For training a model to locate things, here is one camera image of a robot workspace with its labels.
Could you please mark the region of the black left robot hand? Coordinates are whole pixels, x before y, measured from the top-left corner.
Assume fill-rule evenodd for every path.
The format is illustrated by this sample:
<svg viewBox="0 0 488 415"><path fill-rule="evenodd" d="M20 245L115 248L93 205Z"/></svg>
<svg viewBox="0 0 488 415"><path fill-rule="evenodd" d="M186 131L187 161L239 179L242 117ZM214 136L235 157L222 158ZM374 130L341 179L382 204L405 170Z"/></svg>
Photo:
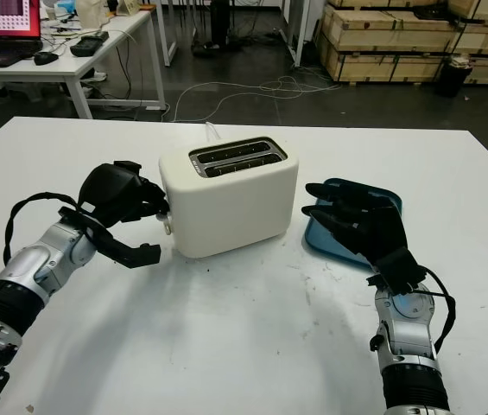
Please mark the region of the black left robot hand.
<svg viewBox="0 0 488 415"><path fill-rule="evenodd" d="M83 182L77 207L106 228L167 214L165 192L140 176L141 168L132 161L100 164Z"/></svg>

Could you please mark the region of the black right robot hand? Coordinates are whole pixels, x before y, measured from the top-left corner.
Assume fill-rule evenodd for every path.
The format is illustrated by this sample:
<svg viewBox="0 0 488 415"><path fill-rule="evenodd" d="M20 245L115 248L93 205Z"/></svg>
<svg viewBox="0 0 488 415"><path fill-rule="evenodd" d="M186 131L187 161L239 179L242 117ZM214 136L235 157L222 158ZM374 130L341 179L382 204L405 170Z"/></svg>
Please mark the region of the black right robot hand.
<svg viewBox="0 0 488 415"><path fill-rule="evenodd" d="M370 265L408 246L402 217L390 198L374 195L368 186L355 182L308 183L305 189L324 203L301 211Z"/></svg>

